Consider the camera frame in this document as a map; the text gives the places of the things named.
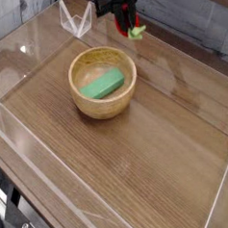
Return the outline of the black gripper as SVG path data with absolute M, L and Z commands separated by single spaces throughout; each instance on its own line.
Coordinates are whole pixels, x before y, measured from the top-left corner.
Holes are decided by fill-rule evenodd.
M 128 8 L 130 28 L 136 27 L 136 3 L 138 0 L 93 0 L 97 17 L 108 13 L 114 13 L 116 26 L 121 33 L 126 33 L 128 28 L 125 22 L 125 13 L 122 10 L 124 5 Z

